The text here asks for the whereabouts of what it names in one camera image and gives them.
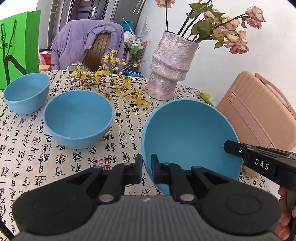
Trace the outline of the right hand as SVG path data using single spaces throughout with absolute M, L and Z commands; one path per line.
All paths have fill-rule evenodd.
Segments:
M 289 211 L 287 207 L 287 191 L 284 187 L 280 186 L 278 194 L 280 195 L 281 217 L 275 228 L 275 234 L 282 240 L 286 240 L 290 236 L 288 224 L 291 217 L 295 218 L 295 207 L 292 211 Z

